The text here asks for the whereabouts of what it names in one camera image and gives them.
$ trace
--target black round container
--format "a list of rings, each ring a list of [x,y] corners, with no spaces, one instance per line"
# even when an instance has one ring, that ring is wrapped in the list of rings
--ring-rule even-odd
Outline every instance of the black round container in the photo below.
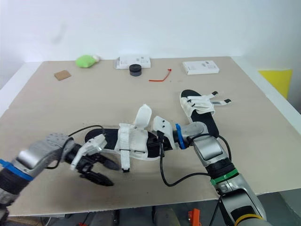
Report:
[[[141,65],[130,65],[130,75],[139,76],[142,73]]]

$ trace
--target green sponge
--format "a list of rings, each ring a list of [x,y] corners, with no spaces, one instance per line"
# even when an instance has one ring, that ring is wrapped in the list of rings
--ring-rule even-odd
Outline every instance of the green sponge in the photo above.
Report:
[[[83,55],[75,61],[75,64],[78,67],[82,68],[88,68],[91,67],[93,64],[99,61],[99,57],[96,55],[90,56],[90,55]]]

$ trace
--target wooden table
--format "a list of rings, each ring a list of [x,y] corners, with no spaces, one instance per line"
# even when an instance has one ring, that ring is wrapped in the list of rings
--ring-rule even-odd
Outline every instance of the wooden table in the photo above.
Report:
[[[194,60],[214,60],[220,72],[186,75],[182,62]],[[142,76],[133,77],[128,70],[115,70],[111,60],[89,69],[77,68],[73,61],[43,62],[0,118],[1,158],[12,160],[51,132],[69,134],[92,124],[117,128],[120,122],[132,123],[142,104],[152,108],[152,119],[159,115],[172,124],[184,125],[188,120],[179,103],[180,92],[217,90],[216,99],[230,98],[232,103],[215,107],[215,122],[231,146],[235,166],[254,192],[301,187],[300,134],[230,57],[152,59],[151,63]],[[165,82],[148,82],[164,78],[168,68],[172,72]],[[72,76],[58,81],[54,73],[62,70]],[[82,143],[85,134],[78,134],[76,141]],[[164,168],[169,182],[205,172],[192,148],[167,152]],[[56,170],[44,170],[25,188],[9,208],[11,214],[73,213],[217,198],[204,176],[172,188],[165,186],[159,161],[132,159],[130,173],[101,165],[95,170],[115,185],[95,185],[62,163]]]

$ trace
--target blue ring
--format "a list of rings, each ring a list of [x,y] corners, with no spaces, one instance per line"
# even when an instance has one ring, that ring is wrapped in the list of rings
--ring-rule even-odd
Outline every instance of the blue ring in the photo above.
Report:
[[[178,139],[179,139],[179,143],[180,143],[180,148],[181,149],[185,149],[184,140],[183,140],[183,136],[182,136],[182,132],[181,132],[181,127],[180,127],[180,125],[178,123],[175,125],[175,127],[176,127],[177,133],[178,133]]]
[[[26,173],[23,173],[21,170],[17,169],[8,161],[4,161],[3,159],[0,159],[0,164],[8,169],[9,171],[13,172],[14,174],[18,175],[21,178],[24,178],[25,180],[32,181],[34,178],[32,176],[29,176]]]

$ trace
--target red cable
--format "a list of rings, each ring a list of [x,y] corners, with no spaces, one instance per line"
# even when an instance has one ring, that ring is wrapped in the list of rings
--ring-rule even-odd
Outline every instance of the red cable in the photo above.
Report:
[[[171,73],[171,69],[168,69],[168,73],[163,80],[149,80],[149,81],[165,81],[165,79],[167,79],[170,73]]]

